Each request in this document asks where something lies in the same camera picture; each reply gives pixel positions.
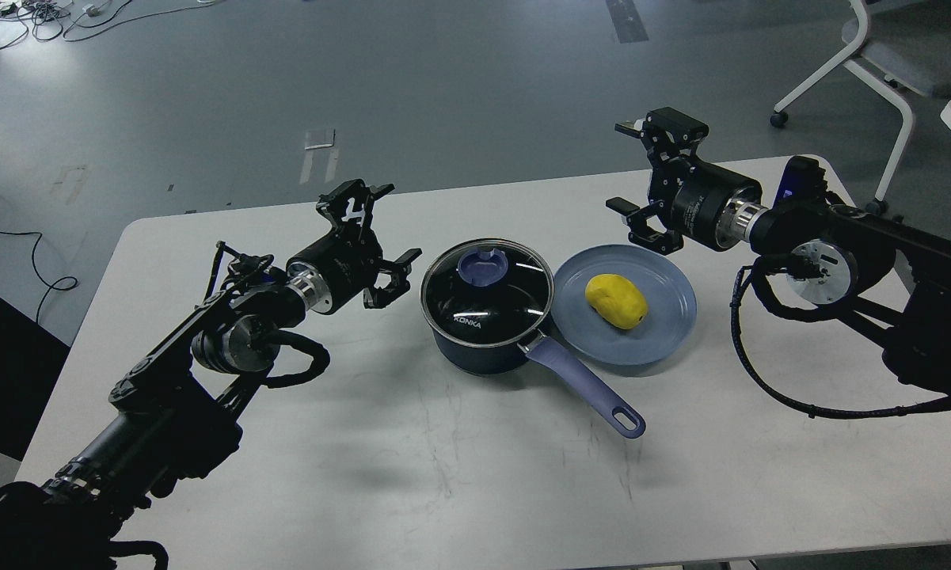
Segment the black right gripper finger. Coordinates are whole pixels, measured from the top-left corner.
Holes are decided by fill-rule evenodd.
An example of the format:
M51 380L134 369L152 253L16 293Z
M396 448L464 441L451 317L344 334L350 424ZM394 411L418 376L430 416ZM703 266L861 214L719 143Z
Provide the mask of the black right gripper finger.
M641 141L653 169L669 166L675 159L696 159L699 145L709 135L706 123L671 107L653 109L642 119L617 122L614 130Z
M680 232L666 230L659 232L649 226L648 220L667 213L664 199L653 199L648 206L639 207L621 197L607 199L606 207L621 215L630 231L628 239L643 249L652 250L662 256L668 256L683 248L684 239Z

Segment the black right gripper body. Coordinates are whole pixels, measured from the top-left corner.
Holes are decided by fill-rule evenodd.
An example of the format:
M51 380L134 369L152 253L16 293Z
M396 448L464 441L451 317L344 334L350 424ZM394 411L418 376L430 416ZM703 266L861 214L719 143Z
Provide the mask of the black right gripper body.
M713 165L692 154L649 152L649 202L666 231L648 237L648 249L673 253L683 238L722 252L739 243L732 233L733 201L759 204L763 190L754 178Z

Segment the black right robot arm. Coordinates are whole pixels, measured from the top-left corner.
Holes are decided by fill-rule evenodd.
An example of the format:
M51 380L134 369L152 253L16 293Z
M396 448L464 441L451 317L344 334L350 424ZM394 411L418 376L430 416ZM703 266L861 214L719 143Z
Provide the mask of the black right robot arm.
M845 204L805 156L787 160L764 206L758 181L698 156L708 126L677 109L615 130L641 142L652 166L646 205L606 202L632 243L660 255L688 239L717 252L747 243L769 313L844 322L883 350L899 382L951 394L951 241Z

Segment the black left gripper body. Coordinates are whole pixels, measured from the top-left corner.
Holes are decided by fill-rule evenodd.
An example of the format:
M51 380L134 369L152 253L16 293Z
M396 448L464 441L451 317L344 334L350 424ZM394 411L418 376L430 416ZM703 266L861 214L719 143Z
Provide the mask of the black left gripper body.
M291 283L299 283L310 310L333 314L363 293L366 308L380 308L376 280L383 250L366 212L345 215L333 228L287 261Z

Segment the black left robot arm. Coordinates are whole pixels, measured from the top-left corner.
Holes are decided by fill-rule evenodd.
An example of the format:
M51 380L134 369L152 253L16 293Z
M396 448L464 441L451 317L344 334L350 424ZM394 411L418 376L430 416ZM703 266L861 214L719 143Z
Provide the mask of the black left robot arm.
M127 520L226 461L261 387L326 372L326 347L295 332L308 313L333 314L357 295L383 308L409 291L421 250L387 260L371 229L393 190L356 178L321 196L330 231L283 269L218 242L203 302L111 389L117 418L44 484L0 488L0 569L114 569L134 556L168 568L160 542L117 540Z

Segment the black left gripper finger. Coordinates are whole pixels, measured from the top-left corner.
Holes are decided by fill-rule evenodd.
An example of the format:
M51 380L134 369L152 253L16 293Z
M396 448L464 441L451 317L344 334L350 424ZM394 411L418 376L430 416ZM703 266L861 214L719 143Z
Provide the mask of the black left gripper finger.
M363 232L371 229L374 204L394 190L395 184L366 185L362 178L353 178L320 195L316 211L335 232Z
M364 307L385 308L409 292L411 288L409 274L413 270L414 260L421 254L421 248L412 248L407 249L396 260L378 259L376 275L373 281L363 289ZM381 276L387 276L389 282L385 286L378 287L377 280Z

